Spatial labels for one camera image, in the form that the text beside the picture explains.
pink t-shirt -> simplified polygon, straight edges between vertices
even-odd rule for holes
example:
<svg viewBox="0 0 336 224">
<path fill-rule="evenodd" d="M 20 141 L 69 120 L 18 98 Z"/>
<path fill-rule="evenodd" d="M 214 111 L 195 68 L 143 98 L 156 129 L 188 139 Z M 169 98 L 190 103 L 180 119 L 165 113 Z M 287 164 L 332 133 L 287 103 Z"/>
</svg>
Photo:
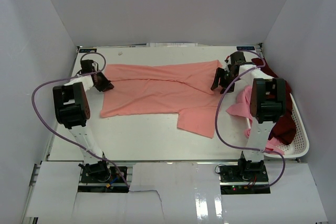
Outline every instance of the pink t-shirt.
<svg viewBox="0 0 336 224">
<path fill-rule="evenodd" d="M 100 115 L 178 113 L 177 127 L 212 138 L 221 97 L 212 91 L 218 60 L 201 63 L 138 66 L 107 65 L 114 89 L 104 93 Z"/>
</svg>

white paper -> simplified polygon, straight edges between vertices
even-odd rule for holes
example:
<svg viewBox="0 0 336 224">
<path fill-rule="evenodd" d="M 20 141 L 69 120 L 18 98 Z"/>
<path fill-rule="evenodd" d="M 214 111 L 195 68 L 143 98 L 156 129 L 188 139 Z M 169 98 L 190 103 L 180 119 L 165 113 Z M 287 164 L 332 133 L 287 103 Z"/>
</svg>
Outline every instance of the white paper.
<svg viewBox="0 0 336 224">
<path fill-rule="evenodd" d="M 221 191 L 214 165 L 137 163 L 130 190 L 157 191 L 166 224 L 223 223 Z"/>
<path fill-rule="evenodd" d="M 43 162 L 26 216 L 71 217 L 80 171 L 78 162 Z"/>
<path fill-rule="evenodd" d="M 155 191 L 127 194 L 77 193 L 72 217 L 38 218 L 38 224 L 164 224 L 160 198 Z"/>
<path fill-rule="evenodd" d="M 282 165 L 265 165 L 269 181 L 272 182 L 279 176 Z M 315 224 L 327 221 L 308 164 L 287 163 L 283 177 L 270 190 L 271 194 L 222 195 L 226 222 Z"/>
</svg>

white enclosure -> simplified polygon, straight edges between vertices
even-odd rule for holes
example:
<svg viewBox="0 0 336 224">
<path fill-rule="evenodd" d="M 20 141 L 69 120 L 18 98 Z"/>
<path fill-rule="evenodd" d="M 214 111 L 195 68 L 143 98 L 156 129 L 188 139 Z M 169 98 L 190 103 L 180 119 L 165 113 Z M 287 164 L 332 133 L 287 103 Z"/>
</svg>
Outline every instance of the white enclosure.
<svg viewBox="0 0 336 224">
<path fill-rule="evenodd" d="M 336 223 L 336 143 L 331 131 L 336 123 L 336 0 L 0 3 L 1 223 L 21 223 L 34 164 L 43 159 L 51 138 L 32 109 L 30 95 L 34 88 L 70 75 L 75 46 L 148 42 L 229 46 L 263 43 L 269 65 L 292 87 L 310 141 L 310 150 L 302 160 L 309 165 L 329 223 Z M 42 89 L 36 99 L 42 116 L 56 127 L 51 87 Z"/>
</svg>

dark red cloth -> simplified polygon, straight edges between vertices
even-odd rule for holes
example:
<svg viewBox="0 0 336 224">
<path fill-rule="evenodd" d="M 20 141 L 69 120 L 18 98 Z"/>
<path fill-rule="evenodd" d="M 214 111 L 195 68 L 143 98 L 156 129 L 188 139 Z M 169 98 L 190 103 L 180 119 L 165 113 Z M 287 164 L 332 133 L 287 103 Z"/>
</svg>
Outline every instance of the dark red cloth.
<svg viewBox="0 0 336 224">
<path fill-rule="evenodd" d="M 262 65 L 262 61 L 259 58 L 252 59 L 252 62 L 257 66 Z M 261 68 L 261 71 L 272 77 L 278 77 L 268 66 Z M 273 127 L 269 134 L 269 139 L 272 137 L 277 138 L 283 144 L 291 144 L 296 134 L 295 122 L 292 118 L 292 99 L 290 97 L 291 88 L 288 82 L 286 82 L 286 112 L 285 115 L 280 117 L 279 121 Z"/>
</svg>

plastic basket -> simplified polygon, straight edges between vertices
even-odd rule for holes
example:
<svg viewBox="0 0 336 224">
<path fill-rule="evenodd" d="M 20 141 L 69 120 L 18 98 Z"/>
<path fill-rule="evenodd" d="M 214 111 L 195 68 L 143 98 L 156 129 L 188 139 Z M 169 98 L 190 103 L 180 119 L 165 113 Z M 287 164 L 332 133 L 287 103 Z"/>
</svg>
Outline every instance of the plastic basket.
<svg viewBox="0 0 336 224">
<path fill-rule="evenodd" d="M 296 135 L 293 139 L 293 142 L 290 145 L 280 144 L 277 147 L 283 150 L 284 158 L 298 158 L 304 156 L 309 150 L 309 141 L 305 131 L 305 127 L 303 125 L 298 107 L 294 101 L 292 95 L 290 95 L 292 102 L 293 102 L 293 109 L 292 109 L 292 118 L 296 125 Z M 266 157 L 272 158 L 281 158 L 279 155 L 276 154 L 267 154 L 264 153 Z"/>
</svg>

